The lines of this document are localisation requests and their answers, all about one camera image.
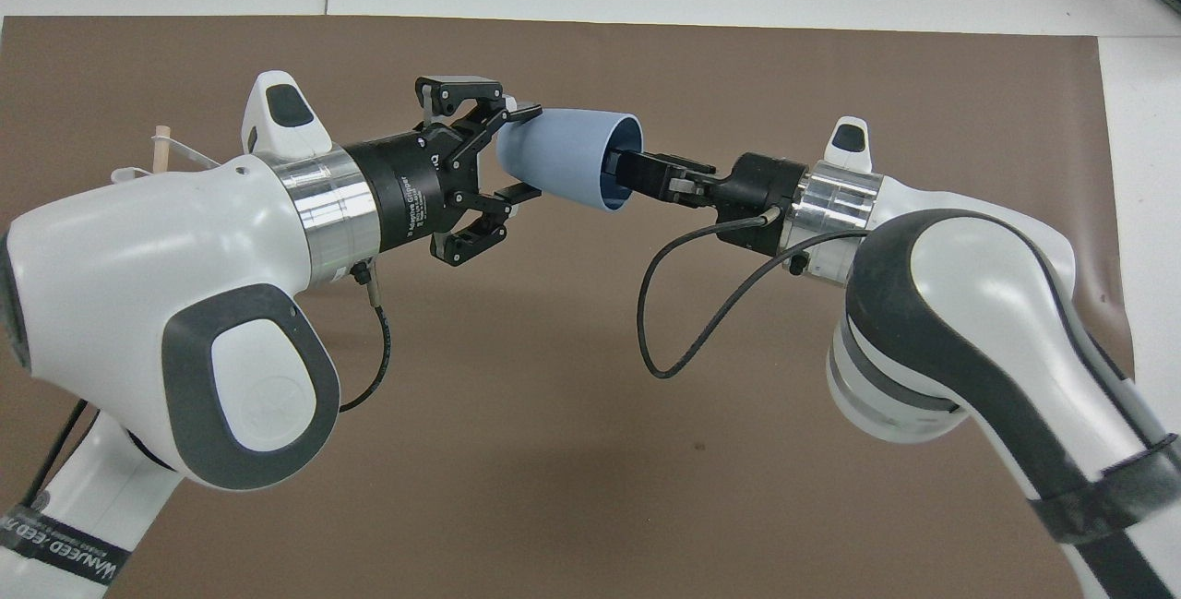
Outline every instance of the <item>brown mat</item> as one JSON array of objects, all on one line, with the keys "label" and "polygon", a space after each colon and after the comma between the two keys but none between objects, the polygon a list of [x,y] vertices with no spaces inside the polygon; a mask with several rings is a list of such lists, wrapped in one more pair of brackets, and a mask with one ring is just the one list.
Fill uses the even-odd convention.
[{"label": "brown mat", "polygon": [[[1066,233],[1077,300],[1130,366],[1089,37],[9,18],[0,220],[146,167],[156,124],[236,156],[246,95],[268,69],[294,74],[338,142],[412,128],[419,73],[635,112],[650,149],[723,171],[744,150],[811,164],[839,116],[863,116],[879,171]],[[485,164],[485,187],[508,182]],[[978,427],[900,447],[844,422],[823,376],[839,289],[768,279],[680,377],[647,376],[632,323],[640,276],[664,242],[712,221],[650,200],[608,216],[544,196],[458,269],[425,242],[384,255],[387,384],[278,488],[182,486],[110,597],[1078,597]],[[661,364],[762,261],[699,245],[654,286]],[[357,393],[380,352],[363,288],[301,301]],[[7,506],[70,398],[4,356]]]}]

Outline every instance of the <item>black cable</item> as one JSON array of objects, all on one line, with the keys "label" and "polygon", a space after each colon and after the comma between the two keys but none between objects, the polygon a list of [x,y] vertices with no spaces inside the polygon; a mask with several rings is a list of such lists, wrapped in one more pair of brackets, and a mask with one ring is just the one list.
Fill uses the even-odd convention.
[{"label": "black cable", "polygon": [[70,437],[70,432],[73,431],[74,425],[78,419],[81,418],[81,411],[86,409],[86,402],[83,398],[78,398],[74,409],[70,412],[70,418],[66,419],[66,425],[61,428],[61,432],[58,434],[58,440],[53,442],[53,449],[50,450],[50,455],[45,457],[45,462],[41,463],[41,469],[37,473],[32,486],[28,487],[28,491],[25,493],[25,499],[20,501],[25,507],[33,507],[33,501],[37,500],[37,495],[41,493],[41,487],[45,486],[45,478],[50,476],[50,470],[53,469],[53,463],[58,460],[61,454],[61,448],[66,445],[66,440]]},{"label": "black cable", "polygon": [[655,363],[653,363],[652,360],[652,356],[648,353],[648,339],[647,339],[647,333],[644,330],[644,311],[648,298],[648,286],[652,282],[652,275],[655,274],[658,263],[660,263],[660,261],[665,259],[667,254],[672,253],[672,250],[674,250],[679,246],[685,245],[685,242],[691,242],[696,239],[709,236],[709,234],[725,233],[737,228],[751,228],[751,226],[764,226],[766,224],[766,222],[768,221],[764,220],[763,216],[755,216],[755,217],[746,217],[746,220],[743,221],[730,221],[730,223],[705,226],[705,228],[702,228],[700,230],[693,230],[692,233],[683,234],[683,236],[676,237],[676,240],[668,242],[667,246],[665,246],[663,249],[659,250],[659,253],[654,255],[652,262],[648,263],[648,271],[646,271],[644,274],[644,282],[640,285],[640,297],[635,305],[635,334],[640,341],[640,356],[644,358],[644,364],[645,366],[647,366],[648,372],[652,373],[654,377],[665,380],[679,373],[680,369],[684,369],[685,365],[689,364],[694,356],[697,356],[697,351],[702,350],[702,346],[705,345],[706,339],[710,339],[710,336],[713,334],[713,330],[716,330],[717,326],[720,325],[722,318],[725,318],[726,313],[730,313],[730,310],[733,308],[735,304],[738,304],[738,300],[742,299],[744,293],[746,293],[750,288],[752,288],[755,284],[758,282],[759,279],[769,274],[769,272],[778,267],[781,263],[791,260],[794,255],[800,255],[802,250],[807,250],[809,248],[813,248],[814,246],[822,245],[823,242],[843,240],[848,237],[863,237],[866,236],[866,234],[869,234],[868,230],[841,230],[836,233],[816,234],[816,236],[814,237],[807,239],[802,242],[797,242],[794,246],[789,246],[788,249],[785,249],[783,253],[764,262],[763,266],[756,269],[753,274],[748,276],[746,280],[743,280],[742,285],[738,286],[738,288],[735,289],[733,293],[731,293],[731,295],[722,305],[722,307],[718,308],[718,312],[713,313],[713,318],[710,319],[709,324],[705,325],[705,328],[702,330],[702,333],[698,334],[697,339],[692,343],[692,345],[689,346],[689,350],[685,351],[685,354],[683,354],[680,359],[678,359],[677,363],[672,365],[672,367],[667,369],[667,371],[661,371],[661,369],[658,369]]},{"label": "black cable", "polygon": [[352,398],[348,403],[340,406],[340,412],[347,412],[353,408],[357,408],[365,399],[372,396],[377,388],[381,385],[381,380],[385,379],[385,371],[390,367],[390,354],[392,352],[391,338],[390,338],[390,321],[385,319],[385,311],[380,306],[374,306],[373,312],[377,313],[377,319],[381,324],[381,343],[384,343],[381,349],[381,366],[377,369],[377,376],[373,377],[370,386],[361,392],[357,398]]}]

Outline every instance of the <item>wooden stick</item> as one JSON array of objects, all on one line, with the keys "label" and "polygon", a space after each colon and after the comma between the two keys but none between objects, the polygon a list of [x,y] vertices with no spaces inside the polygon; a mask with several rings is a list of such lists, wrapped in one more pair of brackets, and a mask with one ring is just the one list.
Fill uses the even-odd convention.
[{"label": "wooden stick", "polygon": [[[172,129],[168,126],[156,126],[157,137],[171,137]],[[159,175],[161,172],[168,172],[168,141],[154,141],[151,152],[151,171],[152,175]]]}]

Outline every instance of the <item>black velcro strap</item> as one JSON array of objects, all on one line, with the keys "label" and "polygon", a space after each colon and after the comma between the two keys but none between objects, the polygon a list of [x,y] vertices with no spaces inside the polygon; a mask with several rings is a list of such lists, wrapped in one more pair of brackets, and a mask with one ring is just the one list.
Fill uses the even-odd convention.
[{"label": "black velcro strap", "polygon": [[1050,536],[1082,545],[1123,532],[1181,499],[1181,443],[1175,434],[1103,470],[1103,478],[1045,500],[1030,500]]},{"label": "black velcro strap", "polygon": [[99,585],[111,585],[130,551],[17,504],[0,516],[0,546]]}]

